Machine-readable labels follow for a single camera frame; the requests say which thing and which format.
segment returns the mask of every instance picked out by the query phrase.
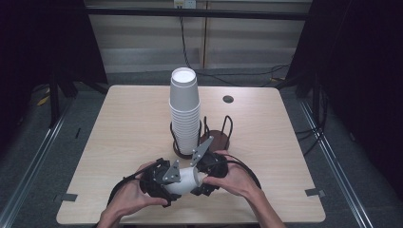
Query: white plastic cup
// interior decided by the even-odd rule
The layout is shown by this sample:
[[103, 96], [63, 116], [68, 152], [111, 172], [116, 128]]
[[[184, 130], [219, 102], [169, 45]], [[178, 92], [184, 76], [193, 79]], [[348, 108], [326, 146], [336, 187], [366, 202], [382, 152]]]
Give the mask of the white plastic cup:
[[170, 194], [188, 194], [202, 185], [202, 174], [198, 172], [196, 167], [183, 168], [179, 172], [181, 182], [173, 182], [164, 187]]
[[169, 103], [178, 111], [193, 110], [199, 105], [198, 80], [193, 69], [181, 67], [172, 72]]

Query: cable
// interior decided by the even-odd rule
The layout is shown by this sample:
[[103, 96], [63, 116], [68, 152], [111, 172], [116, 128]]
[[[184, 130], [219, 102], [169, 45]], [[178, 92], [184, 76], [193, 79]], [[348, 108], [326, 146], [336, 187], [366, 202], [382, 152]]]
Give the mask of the cable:
[[184, 32], [183, 32], [183, 18], [180, 17], [179, 20], [181, 21], [181, 32], [182, 32], [182, 50], [183, 50], [183, 57], [184, 61], [186, 62], [187, 67], [192, 68], [189, 64], [189, 60], [187, 59], [186, 53], [186, 43], [184, 42]]
[[119, 181], [112, 189], [112, 191], [110, 192], [109, 195], [109, 200], [107, 201], [107, 205], [110, 204], [110, 202], [113, 200], [113, 198], [115, 197], [116, 193], [119, 191], [119, 189], [121, 189], [125, 184], [127, 184], [129, 181], [134, 181], [134, 180], [138, 180], [136, 179], [137, 176], [139, 176], [140, 174], [142, 174], [143, 172], [145, 172], [146, 170], [158, 166], [160, 164], [162, 164], [164, 162], [164, 160], [157, 160], [157, 162], [152, 163], [150, 165], [148, 165], [147, 167], [137, 171], [135, 174], [130, 175], [126, 178], [124, 178], [123, 180]]
[[306, 156], [307, 154], [309, 154], [315, 147], [315, 145], [322, 139], [322, 137], [324, 136], [324, 132], [325, 132], [325, 125], [326, 125], [326, 120], [327, 120], [327, 114], [328, 114], [328, 104], [329, 104], [329, 98], [326, 96], [325, 92], [323, 91], [322, 88], [320, 88], [320, 95], [321, 95], [321, 105], [323, 108], [323, 114], [322, 114], [322, 121], [320, 122], [320, 124], [315, 127], [314, 129], [310, 129], [307, 131], [311, 131], [311, 133], [305, 137], [302, 137], [300, 139], [298, 139], [299, 142], [309, 138], [312, 134], [316, 134], [319, 130], [319, 135], [317, 136], [317, 139], [314, 141], [314, 143], [308, 148], [308, 150], [306, 152], [303, 153], [303, 156]]
[[[192, 66], [189, 63], [189, 59], [187, 58], [187, 51], [186, 51], [186, 42], [184, 41], [184, 26], [183, 26], [183, 18], [180, 17], [180, 22], [181, 22], [181, 33], [182, 33], [182, 52], [183, 52], [183, 57], [184, 57], [184, 62], [186, 63], [186, 66], [193, 69]], [[258, 75], [266, 75], [266, 74], [271, 74], [270, 80], [269, 82], [263, 84], [263, 85], [259, 85], [259, 87], [265, 87], [267, 85], [269, 85], [270, 83], [272, 83], [273, 79], [274, 79], [274, 73], [276, 71], [281, 70], [284, 67], [288, 67], [290, 64], [287, 65], [277, 65], [277, 66], [273, 66], [271, 67], [271, 69], [269, 71], [266, 72], [261, 72], [261, 73], [222, 73], [222, 74], [207, 74], [207, 73], [201, 73], [201, 72], [196, 72], [196, 74], [202, 75], [202, 76], [208, 76], [208, 77], [212, 77], [214, 79], [217, 79], [219, 81], [222, 81], [223, 83], [229, 84], [231, 86], [242, 86], [242, 85], [236, 85], [233, 84], [231, 82], [225, 81], [221, 78], [218, 78], [217, 76], [242, 76], [242, 75], [246, 75], [246, 76], [258, 76]]]
[[261, 185], [260, 185], [259, 179], [258, 179], [258, 177], [255, 175], [255, 173], [252, 171], [252, 169], [250, 169], [245, 163], [243, 163], [241, 160], [235, 158], [234, 156], [231, 156], [231, 155], [223, 155], [223, 156], [231, 157], [231, 158], [235, 159], [235, 161], [232, 161], [232, 160], [217, 161], [217, 162], [214, 162], [214, 163], [210, 163], [210, 164], [204, 165], [203, 168], [210, 167], [210, 166], [214, 166], [214, 165], [218, 165], [218, 164], [228, 164], [228, 163], [237, 164], [237, 165], [239, 165], [240, 167], [242, 167], [242, 168], [249, 174], [249, 176], [250, 176], [250, 177], [252, 178], [252, 180], [255, 182], [256, 186], [261, 189]]

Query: table surface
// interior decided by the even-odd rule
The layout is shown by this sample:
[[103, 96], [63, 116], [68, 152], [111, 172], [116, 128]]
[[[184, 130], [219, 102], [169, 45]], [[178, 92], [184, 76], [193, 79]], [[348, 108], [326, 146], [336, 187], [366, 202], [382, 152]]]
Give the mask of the table surface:
[[[286, 109], [274, 88], [200, 86], [201, 119], [221, 130], [225, 115], [234, 122], [229, 153], [258, 176], [272, 206], [285, 222], [325, 219]], [[234, 98], [231, 104], [223, 97]], [[64, 201], [57, 215], [61, 224], [96, 223], [110, 191], [122, 177], [145, 162], [179, 159], [169, 131], [169, 86], [115, 85], [110, 88], [67, 190], [77, 194]], [[179, 159], [180, 168], [189, 161]], [[225, 190], [210, 197], [184, 195], [172, 206], [149, 206], [121, 223], [219, 224], [257, 222], [246, 200]]]

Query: black tape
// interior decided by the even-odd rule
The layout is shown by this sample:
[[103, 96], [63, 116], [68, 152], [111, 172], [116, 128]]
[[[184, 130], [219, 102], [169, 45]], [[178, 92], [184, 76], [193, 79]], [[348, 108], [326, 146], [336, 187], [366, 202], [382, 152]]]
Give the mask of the black tape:
[[323, 190], [317, 190], [316, 188], [305, 190], [306, 196], [319, 196], [320, 198], [325, 197], [325, 192]]
[[56, 197], [54, 197], [53, 201], [55, 201], [55, 202], [75, 201], [77, 199], [77, 197], [78, 197], [78, 195], [76, 195], [76, 194], [64, 193], [64, 194], [56, 195]]

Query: wall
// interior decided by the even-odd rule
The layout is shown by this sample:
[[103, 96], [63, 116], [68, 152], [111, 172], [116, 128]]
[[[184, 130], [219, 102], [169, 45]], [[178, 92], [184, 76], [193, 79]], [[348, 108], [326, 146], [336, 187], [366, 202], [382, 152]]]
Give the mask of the wall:
[[[173, 0], [86, 0], [87, 6], [173, 8]], [[302, 1], [197, 1], [197, 9], [308, 12]], [[106, 72], [185, 66], [177, 17], [90, 15]], [[304, 22], [183, 18], [186, 53], [193, 68], [272, 67], [288, 64]]]

